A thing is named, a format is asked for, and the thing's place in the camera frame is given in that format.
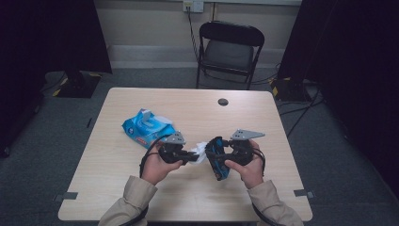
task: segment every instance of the electrical outlet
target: electrical outlet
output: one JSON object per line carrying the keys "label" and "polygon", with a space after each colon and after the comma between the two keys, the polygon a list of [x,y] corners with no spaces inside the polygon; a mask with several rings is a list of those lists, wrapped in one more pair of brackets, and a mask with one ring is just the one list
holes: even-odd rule
{"label": "electrical outlet", "polygon": [[203,12],[203,2],[195,1],[193,3],[194,12]]}
{"label": "electrical outlet", "polygon": [[193,5],[193,1],[183,1],[183,11],[187,11],[190,8],[190,11],[194,12]]}

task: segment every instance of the wooden table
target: wooden table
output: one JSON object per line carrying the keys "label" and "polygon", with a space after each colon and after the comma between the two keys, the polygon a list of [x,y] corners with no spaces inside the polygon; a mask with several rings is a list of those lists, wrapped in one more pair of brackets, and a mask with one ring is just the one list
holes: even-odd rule
{"label": "wooden table", "polygon": [[[218,104],[225,98],[229,104]],[[130,139],[121,125],[140,108],[173,121],[186,140],[184,149],[216,136],[225,139],[238,129],[265,133],[255,138],[266,158],[265,179],[273,180],[279,197],[293,207],[304,221],[312,218],[296,164],[285,136],[272,95],[266,91],[209,89],[109,90],[68,192],[75,200],[64,200],[58,212],[61,220],[99,220],[122,196],[129,175],[138,176],[145,148]],[[209,161],[187,164],[159,183],[150,202],[151,221],[258,221],[247,189],[231,170],[217,181]]]}

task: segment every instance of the black curtain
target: black curtain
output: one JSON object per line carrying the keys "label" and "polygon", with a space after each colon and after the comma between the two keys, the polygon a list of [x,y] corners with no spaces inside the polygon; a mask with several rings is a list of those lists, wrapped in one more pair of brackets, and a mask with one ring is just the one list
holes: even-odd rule
{"label": "black curtain", "polygon": [[399,197],[397,1],[303,0],[279,78],[319,82],[354,144]]}
{"label": "black curtain", "polygon": [[4,0],[0,4],[0,148],[40,95],[48,72],[112,73],[92,0]]}

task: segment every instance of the chair backrest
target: chair backrest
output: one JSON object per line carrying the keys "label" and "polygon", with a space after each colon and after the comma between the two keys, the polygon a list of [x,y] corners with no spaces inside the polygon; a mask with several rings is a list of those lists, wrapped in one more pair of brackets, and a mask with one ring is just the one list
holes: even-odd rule
{"label": "chair backrest", "polygon": [[251,46],[263,46],[264,35],[250,25],[212,21],[199,28],[199,37],[208,40],[220,40]]}

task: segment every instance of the wrist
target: wrist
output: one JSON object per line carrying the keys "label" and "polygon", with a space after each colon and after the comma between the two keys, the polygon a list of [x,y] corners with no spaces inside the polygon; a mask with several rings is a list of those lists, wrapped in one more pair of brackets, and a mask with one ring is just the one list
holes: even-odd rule
{"label": "wrist", "polygon": [[147,181],[148,183],[152,184],[153,186],[156,186],[156,184],[158,184],[158,181],[155,180],[154,178],[152,178],[151,176],[147,176],[145,174],[143,174],[141,176],[141,179],[143,179],[144,181]]}
{"label": "wrist", "polygon": [[247,189],[252,189],[253,187],[260,185],[261,183],[263,183],[263,178],[258,178],[249,183],[246,183],[246,187]]}

